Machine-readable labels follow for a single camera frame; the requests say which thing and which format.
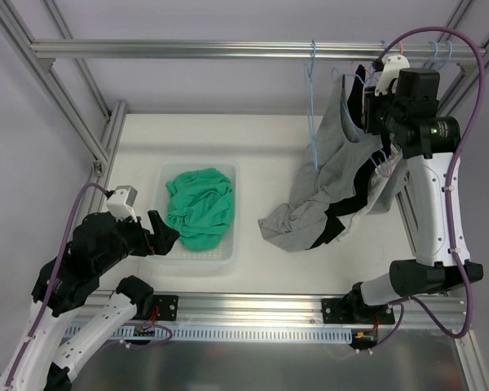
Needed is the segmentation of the green tank top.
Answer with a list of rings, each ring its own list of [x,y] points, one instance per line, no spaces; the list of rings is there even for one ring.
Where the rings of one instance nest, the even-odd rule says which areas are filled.
[[[187,171],[168,181],[166,189],[170,200],[165,223],[179,232],[184,248],[216,248],[235,216],[230,178],[215,168]]]

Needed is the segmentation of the light grey tank top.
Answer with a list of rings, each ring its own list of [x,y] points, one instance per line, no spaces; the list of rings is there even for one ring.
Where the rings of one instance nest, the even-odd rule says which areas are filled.
[[[303,155],[289,201],[259,220],[262,238],[288,253],[340,240],[368,214],[386,213],[392,200],[388,178],[377,166],[388,157],[381,139],[361,126],[363,84],[349,92],[346,79],[332,89],[315,136]]]

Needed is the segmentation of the blue wire hanger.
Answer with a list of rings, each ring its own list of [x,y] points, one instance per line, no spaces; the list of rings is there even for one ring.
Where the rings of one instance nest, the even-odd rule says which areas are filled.
[[[315,40],[311,41],[311,52],[310,52],[310,61],[304,63],[304,82],[306,89],[306,119],[308,124],[308,131],[310,136],[310,148],[311,148],[311,157],[313,160],[313,168],[315,172],[319,170],[319,159],[317,152],[317,142],[316,142],[316,133],[317,130],[315,128],[315,92],[314,92],[314,66],[315,66],[315,57],[316,57],[316,43]]]
[[[365,124],[364,114],[366,113],[366,107],[364,104],[364,92],[366,86],[369,85],[370,80],[373,77],[373,73],[368,71],[365,66],[358,63],[356,67],[352,67],[351,73],[342,73],[342,77],[352,77],[353,84],[350,90],[349,97],[346,101],[346,107],[350,115],[350,119],[354,125],[360,129],[361,135],[357,136],[358,139],[362,139],[365,136]],[[371,157],[371,162],[374,164],[380,175],[384,178],[389,178],[392,173],[392,161],[391,161],[391,146],[390,139],[384,136],[381,139],[382,148],[380,153],[383,155],[384,160],[376,162]]]

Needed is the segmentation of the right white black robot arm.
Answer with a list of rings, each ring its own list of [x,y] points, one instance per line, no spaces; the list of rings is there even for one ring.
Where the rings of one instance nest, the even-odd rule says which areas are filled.
[[[438,115],[439,82],[438,72],[407,66],[383,70],[367,92],[366,132],[395,142],[411,174],[417,240],[413,259],[392,261],[386,274],[356,283],[337,305],[357,323],[400,299],[470,289],[484,276],[463,236],[456,187],[460,125]]]

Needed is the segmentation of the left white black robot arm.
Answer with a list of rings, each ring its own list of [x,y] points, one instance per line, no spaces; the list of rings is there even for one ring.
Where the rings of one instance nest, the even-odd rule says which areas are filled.
[[[0,390],[70,390],[84,364],[123,323],[149,319],[154,289],[131,275],[117,285],[107,305],[78,334],[63,342],[68,326],[102,275],[129,256],[168,254],[179,233],[156,210],[151,229],[139,218],[110,213],[86,216],[63,251],[45,264],[32,290],[29,320],[11,361],[0,375]]]

